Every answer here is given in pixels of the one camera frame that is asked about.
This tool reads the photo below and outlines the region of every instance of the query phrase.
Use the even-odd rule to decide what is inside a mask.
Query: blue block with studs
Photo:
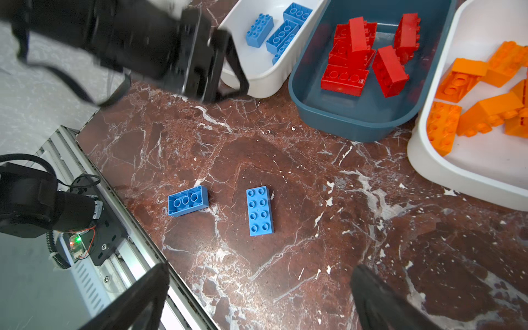
[[[271,29],[273,29],[273,17],[260,14],[246,33],[246,42],[251,47],[259,48]]]
[[[274,230],[268,188],[262,186],[248,189],[246,198],[248,199],[249,235],[272,234]]]
[[[277,54],[286,41],[291,41],[293,36],[299,31],[299,24],[292,21],[284,23],[266,41],[266,49],[272,54]]]
[[[275,65],[275,63],[277,63],[277,61],[280,59],[280,57],[282,56],[282,53],[284,53],[284,51],[286,50],[286,48],[288,47],[288,45],[291,43],[291,41],[293,40],[295,34],[290,34],[290,36],[288,37],[288,40],[285,41],[285,43],[282,45],[282,47],[279,49],[279,51],[277,52],[277,54],[275,54],[275,56],[273,56],[273,58],[271,59],[271,63],[273,63],[273,65]]]
[[[292,2],[291,5],[282,13],[282,16],[284,20],[293,21],[299,24],[299,27],[301,27],[311,13],[312,10],[310,8],[306,8],[296,4],[295,2]]]
[[[207,188],[198,186],[168,197],[168,215],[180,216],[209,207]]]

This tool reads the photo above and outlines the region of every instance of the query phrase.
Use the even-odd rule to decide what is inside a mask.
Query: robotic arm
[[[184,10],[176,20],[147,0],[1,2],[0,20],[11,22],[22,61],[27,55],[28,33],[33,31],[86,50],[101,66],[118,72],[130,70],[134,78],[200,102],[220,102],[248,91],[231,34],[214,29],[210,36],[211,23],[198,9]],[[219,90],[224,60],[237,75],[239,90]],[[61,76],[66,74],[49,70],[79,96],[75,81],[72,87]]]

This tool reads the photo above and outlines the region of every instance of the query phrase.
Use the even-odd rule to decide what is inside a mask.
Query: red marble tabletop
[[[217,25],[233,3],[197,6]],[[527,214],[421,177],[412,125],[362,144],[304,124],[287,82],[213,106],[134,83],[78,141],[221,329],[361,329],[359,263],[444,329],[527,329]],[[209,208],[168,216],[199,184]],[[275,233],[250,237],[262,185]]]

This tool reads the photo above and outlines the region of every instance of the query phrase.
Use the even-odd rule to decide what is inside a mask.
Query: black strap
[[[18,44],[20,45],[20,49],[18,50],[18,54],[16,56],[18,60],[28,67],[43,68],[53,73],[57,78],[62,80],[81,100],[98,107],[109,107],[119,101],[128,92],[128,89],[131,85],[131,79],[130,76],[126,74],[124,81],[106,101],[96,103],[74,78],[62,70],[44,63],[29,63],[27,61],[27,53],[29,51],[29,34],[27,30],[24,27],[16,26],[16,24],[13,24],[12,30],[13,35],[18,40]]]

